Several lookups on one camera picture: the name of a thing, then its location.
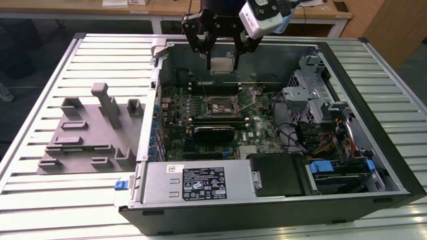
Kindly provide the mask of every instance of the power supply label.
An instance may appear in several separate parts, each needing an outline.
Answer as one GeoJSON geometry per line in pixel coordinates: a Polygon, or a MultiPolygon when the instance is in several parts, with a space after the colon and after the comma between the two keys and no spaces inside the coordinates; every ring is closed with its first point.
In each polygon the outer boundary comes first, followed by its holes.
{"type": "Polygon", "coordinates": [[[184,201],[227,199],[223,167],[184,168],[181,172],[184,201]]]}

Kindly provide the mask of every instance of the blue tab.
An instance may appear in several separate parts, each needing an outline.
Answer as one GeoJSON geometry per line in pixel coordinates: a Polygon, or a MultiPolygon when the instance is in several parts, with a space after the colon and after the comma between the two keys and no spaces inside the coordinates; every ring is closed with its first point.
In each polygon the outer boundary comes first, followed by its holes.
{"type": "Polygon", "coordinates": [[[368,170],[372,172],[375,170],[375,164],[372,162],[372,160],[365,160],[365,165],[368,170]]]}
{"type": "Polygon", "coordinates": [[[320,173],[333,172],[332,163],[327,160],[315,161],[315,165],[317,166],[317,170],[320,173]]]}
{"type": "Polygon", "coordinates": [[[333,172],[332,163],[327,160],[317,160],[309,164],[312,174],[333,172]]]}
{"type": "Polygon", "coordinates": [[[317,172],[317,166],[316,166],[315,162],[309,164],[309,170],[311,170],[312,174],[315,174],[317,172]]]}
{"type": "Polygon", "coordinates": [[[113,190],[116,191],[128,190],[128,184],[129,184],[129,180],[117,181],[113,185],[113,190]]]}

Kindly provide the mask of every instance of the white camera housing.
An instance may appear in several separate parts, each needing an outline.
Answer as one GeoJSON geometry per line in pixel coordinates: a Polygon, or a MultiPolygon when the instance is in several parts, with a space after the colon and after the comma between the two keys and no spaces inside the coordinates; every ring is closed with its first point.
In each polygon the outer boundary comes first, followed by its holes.
{"type": "Polygon", "coordinates": [[[239,12],[239,17],[243,22],[247,34],[252,39],[259,39],[260,37],[268,35],[273,30],[276,30],[283,22],[280,12],[276,16],[265,20],[257,20],[248,3],[244,4],[239,12]]]}

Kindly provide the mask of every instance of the robotic arm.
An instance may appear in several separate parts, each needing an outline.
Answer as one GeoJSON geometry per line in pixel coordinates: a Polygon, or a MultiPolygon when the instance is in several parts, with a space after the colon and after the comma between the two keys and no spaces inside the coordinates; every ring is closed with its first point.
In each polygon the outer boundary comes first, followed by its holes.
{"type": "Polygon", "coordinates": [[[192,51],[205,55],[207,69],[211,70],[211,52],[219,37],[233,40],[236,70],[239,56],[256,50],[263,36],[280,26],[297,4],[299,0],[201,0],[200,13],[185,14],[181,29],[192,51]],[[204,39],[197,37],[200,28],[204,39]]]}

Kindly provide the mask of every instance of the motherboard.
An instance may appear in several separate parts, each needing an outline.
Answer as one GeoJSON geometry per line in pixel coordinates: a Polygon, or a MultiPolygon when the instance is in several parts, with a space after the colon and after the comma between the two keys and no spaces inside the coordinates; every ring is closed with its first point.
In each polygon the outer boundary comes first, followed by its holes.
{"type": "Polygon", "coordinates": [[[165,160],[235,160],[248,154],[281,153],[272,94],[255,84],[223,88],[164,85],[165,160]]]}

